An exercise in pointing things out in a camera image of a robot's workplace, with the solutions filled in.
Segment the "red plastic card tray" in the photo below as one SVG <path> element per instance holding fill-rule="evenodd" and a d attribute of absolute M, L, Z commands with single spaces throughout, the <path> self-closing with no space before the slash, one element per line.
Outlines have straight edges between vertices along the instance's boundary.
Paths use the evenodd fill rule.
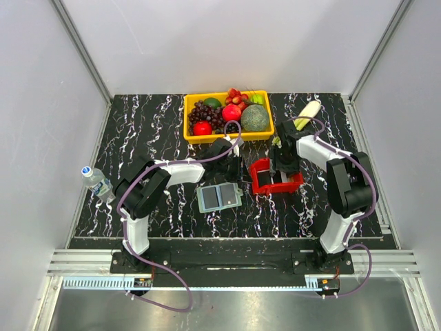
<path fill-rule="evenodd" d="M 249 167 L 249 174 L 252 178 L 252 192 L 255 195 L 293 194 L 304 183 L 301 172 L 292 174 L 293 183 L 282 183 L 279 171 L 271 175 L 269 158 L 259 159 L 252 163 Z"/>

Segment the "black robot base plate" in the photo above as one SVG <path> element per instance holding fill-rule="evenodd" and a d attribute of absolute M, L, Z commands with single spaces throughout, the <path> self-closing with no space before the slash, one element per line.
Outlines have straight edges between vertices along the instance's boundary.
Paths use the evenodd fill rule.
<path fill-rule="evenodd" d="M 288 285 L 307 275 L 354 274 L 349 254 L 317 268 L 315 239 L 150 239 L 145 259 L 169 267 L 188 285 L 259 283 Z"/>

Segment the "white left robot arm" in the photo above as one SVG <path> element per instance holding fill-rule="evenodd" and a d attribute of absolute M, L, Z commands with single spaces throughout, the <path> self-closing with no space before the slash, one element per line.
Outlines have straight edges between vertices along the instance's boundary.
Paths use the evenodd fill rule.
<path fill-rule="evenodd" d="M 201 155 L 183 160 L 163 161 L 141 157 L 114 189 L 116 211 L 123 222 L 123 246 L 128 251 L 125 264 L 133 272 L 149 265 L 149 216 L 163 191 L 174 185 L 200 183 L 222 176 L 227 181 L 250 181 L 243 165 L 239 137 L 218 138 Z"/>

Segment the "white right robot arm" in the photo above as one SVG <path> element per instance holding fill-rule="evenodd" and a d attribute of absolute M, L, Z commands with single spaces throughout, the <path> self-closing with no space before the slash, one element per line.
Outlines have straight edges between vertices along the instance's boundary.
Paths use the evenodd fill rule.
<path fill-rule="evenodd" d="M 317 132 L 301 132 L 293 121 L 278 124 L 276 132 L 280 142 L 271 148 L 272 174 L 297 174 L 302 160 L 326 172 L 331 214 L 320 236 L 322 250 L 315 253 L 313 262 L 318 271 L 331 272 L 338 265 L 336 254 L 347 249 L 357 221 L 369 216 L 376 207 L 378 192 L 369 156 L 334 147 L 319 138 Z"/>

